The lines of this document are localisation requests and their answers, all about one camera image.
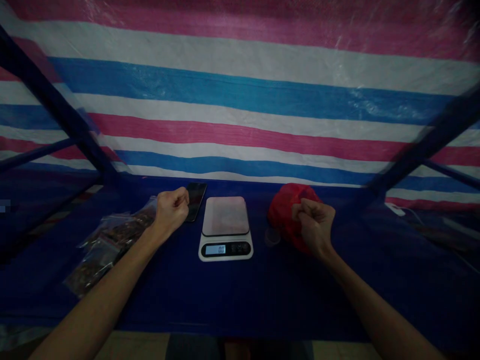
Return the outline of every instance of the fist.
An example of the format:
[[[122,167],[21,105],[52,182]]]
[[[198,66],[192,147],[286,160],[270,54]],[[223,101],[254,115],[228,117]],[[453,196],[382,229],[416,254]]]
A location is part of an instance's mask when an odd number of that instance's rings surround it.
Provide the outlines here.
[[[159,242],[159,246],[184,223],[189,214],[189,202],[189,192],[184,187],[158,194],[155,221],[151,225],[151,233]]]

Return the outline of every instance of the bag of dried food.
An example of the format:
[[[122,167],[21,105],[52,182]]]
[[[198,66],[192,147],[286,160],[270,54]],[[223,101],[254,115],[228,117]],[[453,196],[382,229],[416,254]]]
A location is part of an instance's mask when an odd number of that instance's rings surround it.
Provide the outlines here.
[[[110,240],[99,236],[90,251],[63,282],[79,299],[114,267],[120,248]]]

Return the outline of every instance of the red plastic bag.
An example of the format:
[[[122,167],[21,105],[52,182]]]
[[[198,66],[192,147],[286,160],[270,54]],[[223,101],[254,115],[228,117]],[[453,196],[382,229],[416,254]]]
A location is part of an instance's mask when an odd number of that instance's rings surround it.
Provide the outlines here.
[[[292,205],[300,204],[302,198],[322,202],[308,185],[296,183],[283,185],[270,204],[267,218],[284,240],[292,243],[302,253],[311,255],[302,237],[302,224],[292,220]]]

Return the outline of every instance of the blue stripe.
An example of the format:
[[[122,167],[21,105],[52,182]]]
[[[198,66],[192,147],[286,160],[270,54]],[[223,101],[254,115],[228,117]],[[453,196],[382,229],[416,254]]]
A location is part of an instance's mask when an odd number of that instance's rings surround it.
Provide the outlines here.
[[[193,174],[228,172],[251,177],[288,177],[319,183],[364,185],[375,174],[292,165],[276,161],[244,161],[219,156],[176,157],[146,151],[115,150],[128,165],[158,167]]]
[[[454,98],[260,80],[116,61],[49,59],[74,93],[218,105],[285,116],[427,125]]]
[[[326,184],[366,185],[376,174],[353,172],[276,161],[245,161],[220,156],[176,157],[146,151],[116,150],[128,165],[158,167],[191,174],[228,172],[251,177],[287,177]],[[469,186],[448,177],[409,176],[398,185],[402,189],[475,193]]]
[[[0,105],[0,125],[25,130],[60,130],[41,105]]]
[[[452,179],[451,177],[407,176],[394,188],[417,191],[440,191],[445,193],[458,192],[467,194],[480,194],[480,191],[455,179]]]

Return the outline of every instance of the pink stripe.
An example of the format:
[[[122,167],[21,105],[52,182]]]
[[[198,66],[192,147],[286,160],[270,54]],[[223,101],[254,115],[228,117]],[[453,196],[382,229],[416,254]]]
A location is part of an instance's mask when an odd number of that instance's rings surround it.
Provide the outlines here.
[[[5,70],[3,67],[0,67],[0,81],[16,81],[16,82],[20,82],[22,80],[20,80],[18,77],[16,77],[15,75],[13,75],[11,72]]]
[[[443,165],[480,166],[480,147],[478,146],[447,146],[431,157]]]
[[[10,0],[27,21],[64,20],[199,37],[319,46],[381,55],[479,61],[456,0]]]
[[[386,203],[392,203],[402,208],[435,210],[435,211],[470,211],[480,209],[478,203],[461,203],[450,201],[406,200],[398,197],[385,198]]]
[[[231,146],[267,148],[289,153],[331,156],[340,159],[390,162],[411,144],[394,141],[347,140],[333,137],[292,135],[261,130],[247,126],[213,124],[196,121],[145,120],[133,116],[90,113],[90,117],[105,135],[150,139],[164,143],[211,143]],[[478,157],[464,158],[470,154],[455,148],[444,149],[449,165],[457,162],[480,166]]]
[[[43,146],[45,145],[38,144],[33,141],[10,139],[10,138],[0,136],[0,151],[26,153],[26,152],[41,148]],[[118,155],[109,147],[102,146],[101,149],[110,158],[111,161],[121,161]],[[50,156],[57,159],[67,159],[67,160],[86,159],[84,154],[76,146],[70,146],[62,150],[53,152],[50,154]]]

